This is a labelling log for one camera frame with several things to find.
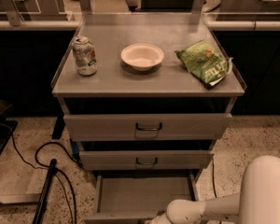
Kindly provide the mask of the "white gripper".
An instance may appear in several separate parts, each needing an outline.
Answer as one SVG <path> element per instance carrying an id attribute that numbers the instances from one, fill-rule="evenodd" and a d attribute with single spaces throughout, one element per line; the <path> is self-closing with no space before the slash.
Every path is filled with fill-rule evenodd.
<path id="1" fill-rule="evenodd" d="M 162 214 L 160 216 L 156 216 L 151 220 L 150 224 L 172 224 L 169 220 L 169 218 L 165 215 Z"/>

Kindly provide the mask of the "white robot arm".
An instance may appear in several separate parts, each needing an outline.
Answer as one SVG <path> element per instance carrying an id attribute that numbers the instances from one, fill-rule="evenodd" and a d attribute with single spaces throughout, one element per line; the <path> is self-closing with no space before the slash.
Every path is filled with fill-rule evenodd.
<path id="1" fill-rule="evenodd" d="M 245 168 L 237 194 L 205 201 L 174 200 L 149 224 L 193 224 L 235 217 L 238 224 L 280 224 L 280 158 L 261 156 Z"/>

